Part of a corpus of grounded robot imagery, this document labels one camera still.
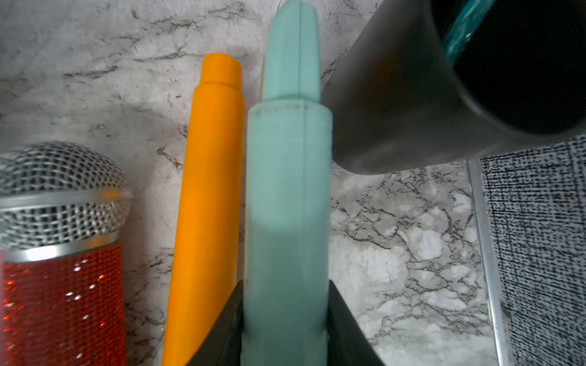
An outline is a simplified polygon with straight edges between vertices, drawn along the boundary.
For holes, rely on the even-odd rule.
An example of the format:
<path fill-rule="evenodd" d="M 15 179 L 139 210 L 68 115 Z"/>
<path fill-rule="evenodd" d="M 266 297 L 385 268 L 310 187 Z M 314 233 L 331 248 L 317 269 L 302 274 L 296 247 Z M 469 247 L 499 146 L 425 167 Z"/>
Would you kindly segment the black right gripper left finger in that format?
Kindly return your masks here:
<path fill-rule="evenodd" d="M 239 281 L 212 329 L 187 366 L 241 365 L 244 329 L 244 282 Z"/>

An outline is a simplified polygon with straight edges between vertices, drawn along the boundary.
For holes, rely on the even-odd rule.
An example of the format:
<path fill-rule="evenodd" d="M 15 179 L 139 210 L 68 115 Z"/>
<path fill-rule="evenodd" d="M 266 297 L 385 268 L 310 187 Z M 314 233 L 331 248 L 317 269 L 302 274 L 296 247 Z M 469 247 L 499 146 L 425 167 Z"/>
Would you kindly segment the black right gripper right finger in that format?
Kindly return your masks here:
<path fill-rule="evenodd" d="M 327 308 L 327 364 L 330 366 L 383 366 L 333 281 Z"/>

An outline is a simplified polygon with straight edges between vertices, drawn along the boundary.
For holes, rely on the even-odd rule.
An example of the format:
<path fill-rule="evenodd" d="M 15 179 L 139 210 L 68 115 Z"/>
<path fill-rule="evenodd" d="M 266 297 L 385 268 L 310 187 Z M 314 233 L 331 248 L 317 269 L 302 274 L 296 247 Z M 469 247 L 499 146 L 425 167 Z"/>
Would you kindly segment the orange microphone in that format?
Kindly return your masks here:
<path fill-rule="evenodd" d="M 207 55 L 192 99 L 163 347 L 185 365 L 237 283 L 246 102 L 242 67 Z"/>

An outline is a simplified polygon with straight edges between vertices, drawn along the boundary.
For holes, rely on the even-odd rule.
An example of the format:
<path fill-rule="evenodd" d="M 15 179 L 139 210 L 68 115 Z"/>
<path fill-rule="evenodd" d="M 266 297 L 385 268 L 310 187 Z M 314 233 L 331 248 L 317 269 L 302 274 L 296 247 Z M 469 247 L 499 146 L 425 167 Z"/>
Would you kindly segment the red glitter microphone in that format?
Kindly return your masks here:
<path fill-rule="evenodd" d="M 2 364 L 126 364 L 119 233 L 132 198 L 119 167 L 85 146 L 2 154 Z"/>

